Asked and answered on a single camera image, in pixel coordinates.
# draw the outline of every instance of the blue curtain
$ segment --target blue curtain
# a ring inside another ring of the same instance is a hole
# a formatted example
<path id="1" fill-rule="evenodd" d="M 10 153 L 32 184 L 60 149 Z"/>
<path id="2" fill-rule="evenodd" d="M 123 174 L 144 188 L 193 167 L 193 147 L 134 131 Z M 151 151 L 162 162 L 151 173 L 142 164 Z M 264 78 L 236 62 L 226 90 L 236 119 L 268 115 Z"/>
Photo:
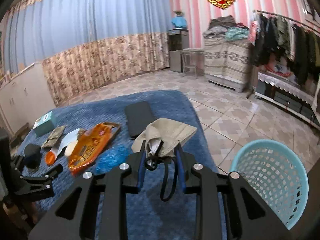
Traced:
<path id="1" fill-rule="evenodd" d="M 42 0 L 8 18 L 4 68 L 19 72 L 83 43 L 170 29 L 169 0 Z"/>

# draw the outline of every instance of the laundry basket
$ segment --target laundry basket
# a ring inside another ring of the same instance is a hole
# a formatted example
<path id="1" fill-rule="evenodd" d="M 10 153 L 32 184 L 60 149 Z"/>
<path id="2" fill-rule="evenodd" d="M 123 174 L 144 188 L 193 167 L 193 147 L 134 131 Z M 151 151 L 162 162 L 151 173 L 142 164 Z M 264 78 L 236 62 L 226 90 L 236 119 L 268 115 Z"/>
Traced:
<path id="1" fill-rule="evenodd" d="M 308 177 L 297 155 L 282 143 L 256 140 L 242 147 L 230 171 L 237 171 L 288 229 L 301 217 L 308 199 Z"/>

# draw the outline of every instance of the blue bed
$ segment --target blue bed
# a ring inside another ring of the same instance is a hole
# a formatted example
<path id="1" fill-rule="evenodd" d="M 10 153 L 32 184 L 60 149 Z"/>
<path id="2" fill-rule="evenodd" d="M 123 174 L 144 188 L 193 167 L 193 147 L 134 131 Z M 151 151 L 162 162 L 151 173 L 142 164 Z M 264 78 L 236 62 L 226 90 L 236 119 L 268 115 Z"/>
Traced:
<path id="1" fill-rule="evenodd" d="M 58 121 L 57 125 L 67 125 L 64 134 L 76 128 L 89 129 L 100 122 L 120 123 L 121 132 L 116 136 L 110 147 L 123 144 L 130 149 L 133 141 L 128 134 L 124 107 L 139 101 L 148 101 L 156 118 L 170 118 L 197 127 L 196 134 L 185 144 L 183 149 L 194 154 L 198 162 L 216 171 L 196 112 L 188 98 L 180 91 L 142 92 L 103 101 L 61 107 L 53 111 Z M 29 143 L 42 145 L 48 135 L 49 133 L 37 138 L 35 133 L 31 131 L 21 144 L 18 154 L 22 155 L 23 149 Z M 59 158 L 55 165 L 57 163 L 61 163 L 64 170 L 53 181 L 55 196 L 36 203 L 40 216 L 74 181 L 68 170 L 65 157 Z M 39 170 L 30 173 L 27 169 L 24 169 L 23 175 L 41 176 L 48 169 L 43 154 Z M 163 165 L 159 165 L 155 171 L 146 171 L 141 193 L 138 195 L 127 194 L 129 240 L 186 240 L 194 237 L 196 196 L 184 195 L 178 186 L 173 198 L 166 203 L 162 202 L 159 194 L 163 171 Z M 172 167 L 170 168 L 170 174 L 173 174 Z M 100 221 L 101 210 L 102 202 L 100 201 L 97 224 Z"/>

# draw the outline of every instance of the orange bottle cap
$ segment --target orange bottle cap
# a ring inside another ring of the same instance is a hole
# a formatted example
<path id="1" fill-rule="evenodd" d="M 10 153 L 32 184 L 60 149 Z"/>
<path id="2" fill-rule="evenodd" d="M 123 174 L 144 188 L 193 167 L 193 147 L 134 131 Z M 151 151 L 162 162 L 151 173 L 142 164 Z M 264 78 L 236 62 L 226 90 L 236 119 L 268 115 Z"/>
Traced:
<path id="1" fill-rule="evenodd" d="M 47 154 L 45 155 L 45 163 L 48 165 L 52 165 L 54 164 L 56 160 L 56 156 L 54 155 L 53 152 L 47 152 Z"/>

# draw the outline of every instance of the curtain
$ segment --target curtain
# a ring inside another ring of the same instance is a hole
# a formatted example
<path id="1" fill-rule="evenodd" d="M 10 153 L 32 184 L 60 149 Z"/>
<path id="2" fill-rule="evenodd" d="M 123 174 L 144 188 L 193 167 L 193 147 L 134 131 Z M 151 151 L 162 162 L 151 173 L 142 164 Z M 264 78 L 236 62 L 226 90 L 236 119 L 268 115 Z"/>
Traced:
<path id="1" fill-rule="evenodd" d="M 43 61 L 59 103 L 109 80 L 167 67 L 170 17 L 169 0 L 23 0 L 9 12 L 4 68 L 18 73 Z"/>

